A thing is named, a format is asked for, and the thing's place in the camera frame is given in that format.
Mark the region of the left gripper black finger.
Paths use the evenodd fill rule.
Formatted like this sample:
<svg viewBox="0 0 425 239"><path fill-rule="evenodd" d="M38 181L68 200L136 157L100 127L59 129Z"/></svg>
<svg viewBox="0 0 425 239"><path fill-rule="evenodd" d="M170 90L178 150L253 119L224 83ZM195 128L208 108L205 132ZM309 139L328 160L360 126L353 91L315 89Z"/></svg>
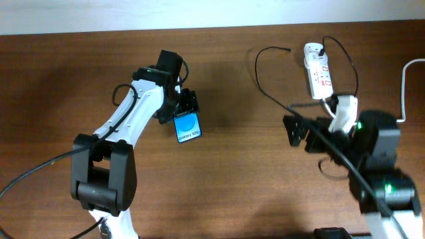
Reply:
<svg viewBox="0 0 425 239"><path fill-rule="evenodd" d="M191 104L192 103L192 91L188 88L181 90L180 103L181 104Z"/></svg>
<svg viewBox="0 0 425 239"><path fill-rule="evenodd" d="M197 113L199 111L199 104L197 101L196 93L192 93L192 103L191 104L181 104L180 99L179 103L174 111L173 117L179 118L187 114Z"/></svg>

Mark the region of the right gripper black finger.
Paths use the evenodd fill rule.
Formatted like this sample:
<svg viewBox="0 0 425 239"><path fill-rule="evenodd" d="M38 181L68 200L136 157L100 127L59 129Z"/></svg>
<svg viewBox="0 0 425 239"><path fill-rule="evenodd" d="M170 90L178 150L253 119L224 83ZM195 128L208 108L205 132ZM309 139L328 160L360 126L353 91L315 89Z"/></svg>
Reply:
<svg viewBox="0 0 425 239"><path fill-rule="evenodd" d="M283 123L287 131L295 130L309 130L309 120L298 116L285 115L283 117Z"/></svg>
<svg viewBox="0 0 425 239"><path fill-rule="evenodd" d="M305 139L307 130L306 128L287 128L288 140L292 147L298 147L302 140Z"/></svg>

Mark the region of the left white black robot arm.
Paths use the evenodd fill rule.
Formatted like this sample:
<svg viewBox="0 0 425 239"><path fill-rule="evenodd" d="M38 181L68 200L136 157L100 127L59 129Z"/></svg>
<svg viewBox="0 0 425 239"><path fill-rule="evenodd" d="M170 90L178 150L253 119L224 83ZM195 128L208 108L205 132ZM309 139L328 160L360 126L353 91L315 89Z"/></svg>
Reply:
<svg viewBox="0 0 425 239"><path fill-rule="evenodd" d="M137 188L134 149L149 120L173 123L179 143L202 135L196 93L182 87L180 71L188 69L176 52L162 50L156 64L132 74L108 121L75 138L70 194L94 217L102 238L138 238L130 211Z"/></svg>

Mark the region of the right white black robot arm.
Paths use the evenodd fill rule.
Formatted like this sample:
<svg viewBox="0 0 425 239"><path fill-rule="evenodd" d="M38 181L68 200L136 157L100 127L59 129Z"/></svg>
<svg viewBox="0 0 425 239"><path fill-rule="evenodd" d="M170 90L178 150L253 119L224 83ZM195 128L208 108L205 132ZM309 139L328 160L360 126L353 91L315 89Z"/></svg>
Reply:
<svg viewBox="0 0 425 239"><path fill-rule="evenodd" d="M396 118L379 110L360 114L348 133L330 132L328 118L284 116L292 147L326 153L348 170L349 190L369 227L363 238L423 238L423 217L414 181L396 168L401 131Z"/></svg>

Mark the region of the white power strip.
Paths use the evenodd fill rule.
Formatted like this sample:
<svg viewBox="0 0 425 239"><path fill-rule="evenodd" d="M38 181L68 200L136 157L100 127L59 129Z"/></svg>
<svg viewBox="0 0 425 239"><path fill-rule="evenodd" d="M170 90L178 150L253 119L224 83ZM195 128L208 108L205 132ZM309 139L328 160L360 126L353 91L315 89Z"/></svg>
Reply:
<svg viewBox="0 0 425 239"><path fill-rule="evenodd" d="M316 42L309 42L303 48L304 58L310 52L318 53L320 56L326 54L323 45ZM331 97L333 94L333 86L329 72L328 60L327 66L307 69L311 97L314 100L322 100Z"/></svg>

